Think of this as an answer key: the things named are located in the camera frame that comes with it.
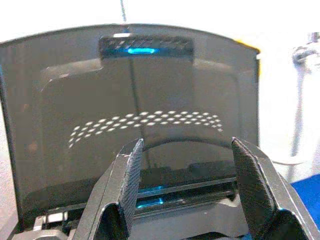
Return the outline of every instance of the white wall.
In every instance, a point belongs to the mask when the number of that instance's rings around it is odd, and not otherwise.
[[[306,32],[312,32],[317,20],[317,7],[308,5],[308,11],[301,11],[303,5],[277,1],[209,1],[185,0],[124,1],[128,23],[167,24],[204,30],[233,39],[241,39],[261,49],[260,75],[260,146],[279,162],[295,161],[290,158],[293,142],[295,110],[297,105],[297,72],[291,60],[293,47],[306,42]],[[0,42],[65,28],[123,23],[120,0],[56,0],[2,1],[0,4]],[[305,109],[314,108],[312,96]],[[314,132],[314,126],[307,126],[307,134]],[[9,154],[4,131],[0,121],[0,239],[3,233],[17,221],[15,196]],[[306,178],[316,172],[314,158],[298,166],[276,164],[277,169],[290,181]]]

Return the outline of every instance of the blue led light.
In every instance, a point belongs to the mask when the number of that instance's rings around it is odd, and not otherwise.
[[[156,48],[129,48],[128,50],[129,54],[154,54],[158,52],[158,49]]]
[[[141,209],[141,208],[151,207],[151,206],[156,206],[161,204],[164,204],[164,201],[162,200],[162,198],[158,198],[153,200],[142,201],[141,204],[138,205],[136,208]]]
[[[164,186],[154,186],[154,187],[150,187],[150,188],[143,188],[143,189],[139,189],[139,193],[152,192],[155,190],[161,190],[163,188],[164,188]]]

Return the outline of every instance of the gray plastic base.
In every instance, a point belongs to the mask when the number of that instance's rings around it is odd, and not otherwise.
[[[67,240],[68,237],[60,230],[25,231],[14,235],[12,240]]]
[[[129,240],[182,240],[218,232],[228,237],[248,233],[239,195],[215,203],[135,218]]]

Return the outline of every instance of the dark tinted plastic panel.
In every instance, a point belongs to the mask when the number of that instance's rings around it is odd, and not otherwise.
[[[234,177],[231,137],[258,144],[256,49],[196,30],[130,25],[134,36],[188,39],[192,51],[102,57],[99,41],[125,29],[83,27],[0,45],[1,100],[25,227],[47,209],[86,202],[133,139],[159,145],[143,154],[142,190]],[[185,141],[194,138],[216,145]]]

